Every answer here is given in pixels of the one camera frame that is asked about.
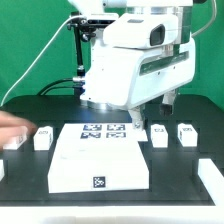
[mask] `small white block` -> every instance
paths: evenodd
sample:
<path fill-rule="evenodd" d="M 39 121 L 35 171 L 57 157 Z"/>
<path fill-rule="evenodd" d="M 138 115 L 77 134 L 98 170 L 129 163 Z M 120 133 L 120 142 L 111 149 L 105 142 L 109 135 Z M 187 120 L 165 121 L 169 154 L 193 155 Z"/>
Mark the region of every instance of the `small white block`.
<path fill-rule="evenodd" d="M 10 139 L 8 143 L 3 145 L 3 149 L 18 149 L 27 140 L 27 135 L 16 136 Z"/>
<path fill-rule="evenodd" d="M 41 127 L 34 135 L 34 150 L 49 150 L 53 142 L 53 128 Z"/>
<path fill-rule="evenodd" d="M 168 133 L 164 125 L 151 125 L 151 140 L 154 148 L 168 147 Z"/>
<path fill-rule="evenodd" d="M 178 139 L 184 147 L 196 147 L 198 142 L 198 133 L 191 124 L 178 125 Z"/>
<path fill-rule="evenodd" d="M 4 163 L 3 160 L 0 160 L 0 181 L 2 178 L 5 176 L 5 171 L 4 171 Z"/>

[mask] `white box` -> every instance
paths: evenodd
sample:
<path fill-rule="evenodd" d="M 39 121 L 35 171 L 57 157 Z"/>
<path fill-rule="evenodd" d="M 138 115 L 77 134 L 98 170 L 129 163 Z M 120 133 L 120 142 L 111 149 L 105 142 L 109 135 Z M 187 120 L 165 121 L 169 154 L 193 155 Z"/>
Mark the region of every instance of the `white box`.
<path fill-rule="evenodd" d="M 151 140 L 154 148 L 168 147 L 168 133 L 164 125 L 151 125 Z"/>
<path fill-rule="evenodd" d="M 53 142 L 53 128 L 50 126 L 39 128 L 34 135 L 34 150 L 49 150 Z"/>
<path fill-rule="evenodd" d="M 48 173 L 49 193 L 149 188 L 137 141 L 62 139 Z"/>
<path fill-rule="evenodd" d="M 16 136 L 12 137 L 10 141 L 3 145 L 3 149 L 12 149 L 16 150 L 18 149 L 25 141 L 27 140 L 27 135 L 21 135 L 21 136 Z"/>
<path fill-rule="evenodd" d="M 199 159 L 198 175 L 215 205 L 224 206 L 224 177 L 211 159 Z"/>
<path fill-rule="evenodd" d="M 184 147 L 196 147 L 198 142 L 198 133 L 191 124 L 181 123 L 178 125 L 178 139 Z"/>
<path fill-rule="evenodd" d="M 0 181 L 2 178 L 5 176 L 5 171 L 4 171 L 4 163 L 3 160 L 0 160 Z"/>
<path fill-rule="evenodd" d="M 65 124 L 59 138 L 80 139 L 83 133 L 98 134 L 100 139 L 108 139 L 108 134 L 124 134 L 123 139 L 147 142 L 146 131 L 134 130 L 132 123 L 87 123 Z"/>

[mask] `black table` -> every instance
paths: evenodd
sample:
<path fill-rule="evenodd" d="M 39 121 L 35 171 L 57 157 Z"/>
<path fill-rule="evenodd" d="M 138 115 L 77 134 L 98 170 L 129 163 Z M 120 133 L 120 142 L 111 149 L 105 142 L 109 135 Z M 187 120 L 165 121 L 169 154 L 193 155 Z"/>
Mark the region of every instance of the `black table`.
<path fill-rule="evenodd" d="M 198 159 L 211 158 L 224 171 L 224 112 L 208 98 L 180 95 L 174 115 L 159 114 L 159 99 L 146 104 L 148 142 L 139 142 L 150 171 L 150 188 L 133 191 L 102 191 L 49 194 L 47 174 L 56 139 L 65 123 L 126 123 L 126 111 L 99 111 L 80 106 L 75 96 L 21 96 L 1 110 L 25 117 L 39 127 L 54 127 L 49 151 L 34 151 L 33 136 L 18 150 L 5 150 L 5 177 L 0 182 L 0 205 L 7 206 L 95 206 L 95 205 L 213 205 L 197 175 Z M 179 123 L 192 124 L 198 146 L 184 148 L 177 139 Z M 168 148 L 153 148 L 152 124 L 165 125 Z"/>

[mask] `finger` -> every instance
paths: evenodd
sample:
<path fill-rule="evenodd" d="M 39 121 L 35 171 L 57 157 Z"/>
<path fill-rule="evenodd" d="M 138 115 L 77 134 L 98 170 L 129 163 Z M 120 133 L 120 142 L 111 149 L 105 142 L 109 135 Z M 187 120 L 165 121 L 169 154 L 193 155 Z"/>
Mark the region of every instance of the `finger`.
<path fill-rule="evenodd" d="M 26 134 L 24 127 L 6 127 L 0 128 L 0 148 L 8 143 L 12 137 L 17 137 Z"/>
<path fill-rule="evenodd" d="M 26 119 L 16 117 L 7 112 L 0 111 L 0 127 L 14 127 L 14 126 L 25 126 L 28 129 L 28 133 L 33 133 L 37 129 L 34 123 Z"/>

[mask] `green backdrop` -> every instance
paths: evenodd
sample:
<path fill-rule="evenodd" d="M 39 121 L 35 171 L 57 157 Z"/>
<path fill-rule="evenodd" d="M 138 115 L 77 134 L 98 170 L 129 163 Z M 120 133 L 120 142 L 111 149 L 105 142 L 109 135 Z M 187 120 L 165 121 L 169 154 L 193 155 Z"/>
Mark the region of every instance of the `green backdrop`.
<path fill-rule="evenodd" d="M 180 92 L 208 96 L 224 109 L 224 1 L 217 0 L 217 6 L 215 23 L 195 38 L 197 64 L 194 80 L 182 87 Z M 74 8 L 66 0 L 0 0 L 0 100 L 72 11 Z M 192 32 L 207 23 L 211 12 L 210 0 L 203 5 L 194 5 Z M 7 100 L 19 95 L 36 94 L 52 81 L 74 76 L 75 57 L 73 32 L 64 27 Z M 88 45 L 84 46 L 84 63 L 89 68 Z M 51 92 L 71 93 L 69 90 Z"/>

